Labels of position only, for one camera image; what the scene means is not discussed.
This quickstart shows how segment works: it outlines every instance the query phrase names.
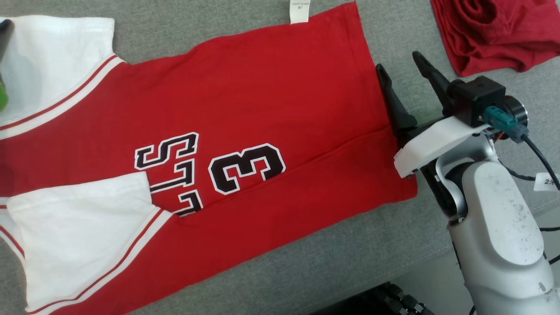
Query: white stripe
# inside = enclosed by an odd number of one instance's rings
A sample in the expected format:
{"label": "white stripe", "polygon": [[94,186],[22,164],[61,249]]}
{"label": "white stripe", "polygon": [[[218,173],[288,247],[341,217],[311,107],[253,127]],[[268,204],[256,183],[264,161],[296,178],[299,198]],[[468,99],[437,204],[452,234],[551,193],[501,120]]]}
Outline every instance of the white stripe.
{"label": "white stripe", "polygon": [[[72,305],[72,304],[78,304],[80,302],[83,302],[84,300],[86,300],[87,298],[89,298],[91,295],[93,295],[93,293],[97,292],[98,290],[100,290],[104,285],[106,285],[109,281],[111,281],[114,277],[116,277],[119,273],[123,272],[128,265],[130,265],[130,263],[136,258],[136,256],[139,254],[139,252],[142,250],[142,248],[144,248],[144,246],[150,241],[150,239],[157,233],[157,231],[164,225],[165,222],[167,222],[167,220],[172,216],[172,214],[170,212],[167,211],[162,211],[160,213],[160,215],[156,218],[156,220],[154,220],[154,222],[152,223],[152,225],[148,228],[148,230],[144,233],[144,235],[142,237],[140,237],[140,239],[138,240],[138,242],[134,245],[134,247],[132,248],[132,250],[130,251],[130,253],[128,254],[128,256],[125,258],[125,260],[120,264],[119,267],[117,267],[112,273],[108,274],[107,276],[105,276],[103,279],[101,279],[101,281],[99,281],[98,283],[96,283],[93,287],[91,287],[88,291],[86,291],[79,299],[76,300],[72,300],[72,301],[64,301],[64,302],[59,302],[56,304],[51,305],[50,307],[47,307],[45,309],[43,309],[40,312],[37,312],[37,315],[43,315],[43,314],[50,314],[54,311],[56,311],[57,309],[61,308],[61,307],[65,307],[68,305]],[[136,237],[142,232],[142,230],[144,230],[144,228],[146,227],[146,225],[150,222],[150,220],[152,220],[153,216],[150,216],[146,219],[146,221],[144,222],[144,224],[142,224],[142,226],[140,227],[140,229],[138,229],[138,233],[131,238],[129,244],[127,246],[125,246],[125,250],[122,253],[122,255],[119,257],[119,261],[120,259],[122,259],[122,257],[124,256],[124,254],[126,253],[126,251],[128,250],[128,248],[132,245],[132,243],[134,242],[134,240],[136,239]],[[107,273],[109,270],[111,270],[114,267],[111,266],[110,268],[108,268],[103,274]],[[33,310],[29,309],[28,307],[25,309],[26,311],[28,311],[29,313],[33,312]]]}
{"label": "white stripe", "polygon": [[[54,118],[58,117],[59,115],[61,115],[65,111],[67,111],[68,109],[72,108],[74,105],[76,105],[78,102],[80,102],[83,98],[85,98],[91,91],[93,91],[93,89],[99,84],[99,82],[101,82],[101,80],[103,80],[103,78],[107,75],[107,73],[109,73],[109,71],[111,71],[117,64],[119,64],[121,62],[123,62],[122,59],[120,59],[119,57],[115,57],[113,60],[108,62],[103,67],[103,69],[101,69],[97,73],[97,75],[86,86],[84,86],[78,93],[76,93],[73,97],[71,97],[69,100],[65,101],[61,105],[57,106],[56,108],[53,108],[53,109],[49,110],[48,112],[46,112],[46,113],[44,113],[44,114],[42,114],[38,117],[33,118],[30,121],[27,121],[25,123],[21,123],[19,125],[13,126],[11,128],[5,129],[5,130],[1,130],[0,131],[0,140],[6,139],[6,138],[9,138],[9,137],[13,137],[13,136],[17,136],[17,135],[20,135],[24,132],[32,130],[35,127],[38,127],[38,126],[40,126],[40,125],[42,125],[42,124],[44,124],[48,121],[53,120]],[[83,83],[86,82],[87,80],[89,80],[90,77],[91,76],[88,76],[83,82],[80,83],[79,86],[83,85]],[[71,91],[70,93],[68,93],[67,95],[62,97],[61,100],[64,99],[65,97],[67,97],[69,94],[71,94],[73,92],[74,91]]]}
{"label": "white stripe", "polygon": [[20,250],[17,249],[16,245],[12,243],[12,240],[4,234],[4,232],[0,231],[0,238],[3,238],[6,241],[6,244],[12,249],[13,253],[16,254],[17,258],[20,260],[21,265],[23,266],[25,263],[25,258],[21,254]]}

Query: red fabric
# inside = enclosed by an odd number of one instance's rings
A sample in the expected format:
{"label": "red fabric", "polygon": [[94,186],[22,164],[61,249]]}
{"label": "red fabric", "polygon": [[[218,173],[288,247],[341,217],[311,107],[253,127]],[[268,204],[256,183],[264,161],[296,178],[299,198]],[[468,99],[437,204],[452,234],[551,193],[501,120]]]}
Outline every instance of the red fabric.
{"label": "red fabric", "polygon": [[555,0],[432,0],[447,55],[460,76],[524,72],[560,55]]}
{"label": "red fabric", "polygon": [[[169,211],[196,189],[203,208],[174,216],[131,265],[79,304],[55,314],[121,314],[243,261],[388,202],[416,195],[400,179],[397,151],[355,3],[308,23],[266,27],[207,41],[191,52],[120,64],[79,104],[52,121],[1,140],[0,196],[136,172],[137,150],[198,133],[194,154],[145,169],[150,185],[194,183],[153,192]],[[265,182],[237,177],[240,191],[215,189],[216,157],[268,143],[285,171]]]}

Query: cable connector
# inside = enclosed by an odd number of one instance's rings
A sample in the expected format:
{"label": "cable connector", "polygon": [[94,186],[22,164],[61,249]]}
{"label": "cable connector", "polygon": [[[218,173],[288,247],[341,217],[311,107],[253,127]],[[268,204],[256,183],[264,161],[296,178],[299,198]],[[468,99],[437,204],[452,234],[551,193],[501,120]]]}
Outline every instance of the cable connector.
{"label": "cable connector", "polygon": [[490,106],[484,111],[484,122],[492,128],[503,131],[516,143],[522,143],[521,136],[529,135],[529,130],[520,124],[517,118],[509,115],[496,106]]}

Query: green object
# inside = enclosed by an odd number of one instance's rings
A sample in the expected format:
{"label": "green object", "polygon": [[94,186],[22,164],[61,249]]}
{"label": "green object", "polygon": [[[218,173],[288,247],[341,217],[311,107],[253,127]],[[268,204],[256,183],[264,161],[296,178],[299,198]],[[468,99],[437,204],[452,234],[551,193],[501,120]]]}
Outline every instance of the green object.
{"label": "green object", "polygon": [[484,122],[494,129],[509,133],[519,124],[517,118],[507,114],[496,106],[490,106],[484,111]]}
{"label": "green object", "polygon": [[0,112],[8,105],[8,94],[6,94],[6,86],[0,83]]}

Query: clothing tag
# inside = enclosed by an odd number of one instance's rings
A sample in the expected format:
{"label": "clothing tag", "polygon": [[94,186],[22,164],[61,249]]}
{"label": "clothing tag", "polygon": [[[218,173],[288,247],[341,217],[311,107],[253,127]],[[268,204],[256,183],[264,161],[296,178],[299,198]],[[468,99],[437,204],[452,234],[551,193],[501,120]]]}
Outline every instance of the clothing tag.
{"label": "clothing tag", "polygon": [[558,188],[554,185],[550,174],[539,173],[536,175],[534,191],[558,191]]}
{"label": "clothing tag", "polygon": [[309,3],[311,0],[290,0],[290,24],[309,21]]}

